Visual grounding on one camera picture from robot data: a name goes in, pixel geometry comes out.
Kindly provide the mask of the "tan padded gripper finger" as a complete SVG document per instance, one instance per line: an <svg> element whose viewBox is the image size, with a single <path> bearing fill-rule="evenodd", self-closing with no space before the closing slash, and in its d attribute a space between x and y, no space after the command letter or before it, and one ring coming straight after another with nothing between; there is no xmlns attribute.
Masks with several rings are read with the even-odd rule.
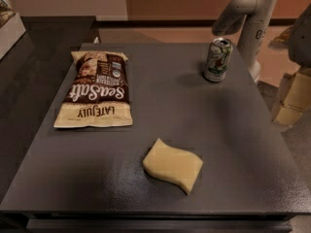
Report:
<svg viewBox="0 0 311 233"><path fill-rule="evenodd" d="M286 73L272 108L272 121L284 127L293 126L311 108L311 69L301 67L296 73Z"/></svg>

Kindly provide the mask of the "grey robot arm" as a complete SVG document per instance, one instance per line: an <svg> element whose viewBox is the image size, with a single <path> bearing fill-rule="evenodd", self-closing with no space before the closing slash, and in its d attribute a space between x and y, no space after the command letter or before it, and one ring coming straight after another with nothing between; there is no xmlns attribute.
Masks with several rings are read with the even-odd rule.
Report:
<svg viewBox="0 0 311 233"><path fill-rule="evenodd" d="M216 36L240 32L237 48L254 81L259 79L257 55L277 0L231 0L212 27ZM294 22L288 41L290 61L299 70L283 76L271 112L276 127L292 127L311 107L311 5Z"/></svg>

